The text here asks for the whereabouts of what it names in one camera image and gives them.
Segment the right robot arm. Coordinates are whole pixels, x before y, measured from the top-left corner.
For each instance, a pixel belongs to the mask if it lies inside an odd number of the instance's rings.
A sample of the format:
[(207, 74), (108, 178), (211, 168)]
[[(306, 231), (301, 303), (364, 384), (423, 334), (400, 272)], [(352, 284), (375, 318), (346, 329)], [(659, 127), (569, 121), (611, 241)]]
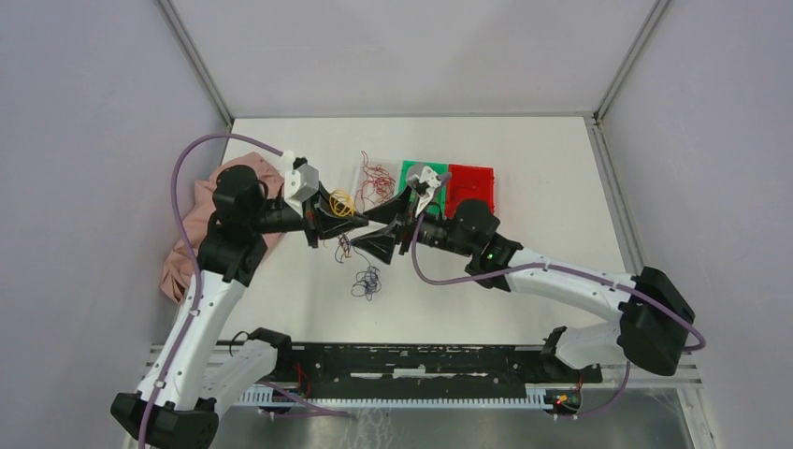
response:
[(485, 289), (546, 297), (600, 318), (597, 325), (561, 326), (546, 339), (540, 357), (542, 374), (567, 380), (577, 369), (631, 363), (647, 372), (671, 377), (688, 351), (695, 313), (661, 270), (610, 274), (563, 263), (501, 236), (500, 220), (480, 199), (459, 203), (450, 218), (420, 210), (418, 199), (403, 192), (367, 211), (383, 227), (356, 237), (352, 245), (384, 264), (395, 253), (418, 258), (417, 247), (442, 250), (469, 259), (465, 274), (446, 284), (475, 282)]

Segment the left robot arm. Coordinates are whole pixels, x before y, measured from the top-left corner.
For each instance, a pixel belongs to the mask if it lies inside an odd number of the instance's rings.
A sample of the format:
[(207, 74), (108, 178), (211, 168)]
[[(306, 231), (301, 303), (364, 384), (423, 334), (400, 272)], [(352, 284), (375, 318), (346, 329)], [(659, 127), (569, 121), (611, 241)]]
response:
[(194, 274), (166, 344), (133, 393), (120, 393), (111, 415), (142, 448), (208, 448), (224, 414), (259, 380), (294, 368), (291, 339), (267, 331), (207, 371), (225, 323), (267, 254), (266, 234), (301, 232), (311, 248), (368, 225), (354, 211), (335, 214), (314, 167), (300, 160), (274, 197), (251, 167), (221, 172), (207, 235), (191, 254)]

